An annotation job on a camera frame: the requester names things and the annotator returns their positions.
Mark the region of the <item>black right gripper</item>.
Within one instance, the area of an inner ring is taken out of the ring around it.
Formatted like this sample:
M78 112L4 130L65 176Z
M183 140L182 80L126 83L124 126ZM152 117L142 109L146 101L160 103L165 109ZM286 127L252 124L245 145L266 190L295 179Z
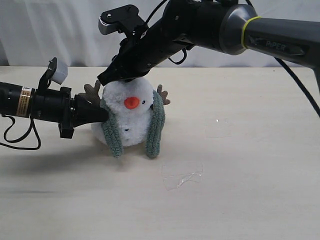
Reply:
M145 76L149 71L179 51L189 51L195 45L183 35L170 32L162 22L156 22L145 35L133 41L122 41L118 54L106 70L97 76L102 86L111 82L130 82Z

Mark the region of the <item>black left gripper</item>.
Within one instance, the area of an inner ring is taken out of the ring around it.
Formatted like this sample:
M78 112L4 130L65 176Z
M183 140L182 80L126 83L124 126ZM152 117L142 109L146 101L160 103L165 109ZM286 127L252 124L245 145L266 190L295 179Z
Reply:
M57 123L59 136L71 139L75 127L109 119L109 113L100 106L100 101L99 96L80 93L74 96L73 102L69 87L63 86L59 90L38 88L32 99L30 117Z

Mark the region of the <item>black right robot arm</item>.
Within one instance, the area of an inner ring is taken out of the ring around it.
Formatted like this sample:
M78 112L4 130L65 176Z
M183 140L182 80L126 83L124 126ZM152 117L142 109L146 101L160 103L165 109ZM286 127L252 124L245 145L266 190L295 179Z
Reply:
M227 55L253 50L313 70L320 75L320 24L315 21L261 17L236 0L169 0L152 26L128 4L104 11L101 34L125 34L105 71L102 85L131 81L179 51L202 47Z

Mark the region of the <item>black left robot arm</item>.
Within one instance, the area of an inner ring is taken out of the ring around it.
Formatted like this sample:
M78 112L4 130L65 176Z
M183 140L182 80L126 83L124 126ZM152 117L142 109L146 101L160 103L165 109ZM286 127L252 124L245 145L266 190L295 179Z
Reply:
M71 139L78 126L109 119L106 109L78 94L72 97L69 87L35 89L6 82L0 83L0 113L57 123L63 139Z

